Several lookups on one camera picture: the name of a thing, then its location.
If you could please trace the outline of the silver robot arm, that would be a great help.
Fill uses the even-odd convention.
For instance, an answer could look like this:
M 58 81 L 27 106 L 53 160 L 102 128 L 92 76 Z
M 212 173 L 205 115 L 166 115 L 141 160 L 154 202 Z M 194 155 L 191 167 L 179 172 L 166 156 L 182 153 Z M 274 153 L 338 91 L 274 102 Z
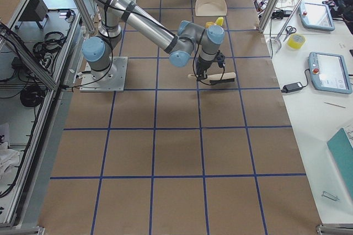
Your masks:
M 183 20 L 175 34 L 132 0 L 95 0 L 95 2 L 110 13 L 117 22 L 127 23 L 163 49 L 169 55 L 170 63 L 175 67 L 186 66 L 195 47 L 201 47 L 194 73 L 198 81 L 208 79 L 211 84 L 214 84 L 226 78 L 225 73 L 211 76 L 207 74 L 207 70 L 214 62 L 224 67 L 224 57 L 219 50 L 224 41 L 223 27 L 212 24 L 206 28 Z

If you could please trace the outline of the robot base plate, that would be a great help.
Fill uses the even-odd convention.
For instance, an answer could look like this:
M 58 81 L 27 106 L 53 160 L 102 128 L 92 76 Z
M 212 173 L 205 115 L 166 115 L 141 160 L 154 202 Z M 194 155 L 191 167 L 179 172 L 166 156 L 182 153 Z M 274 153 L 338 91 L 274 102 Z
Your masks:
M 89 63 L 85 70 L 89 73 L 82 77 L 81 92 L 123 92 L 127 71 L 128 57 L 113 57 L 113 64 L 102 72 L 92 71 Z

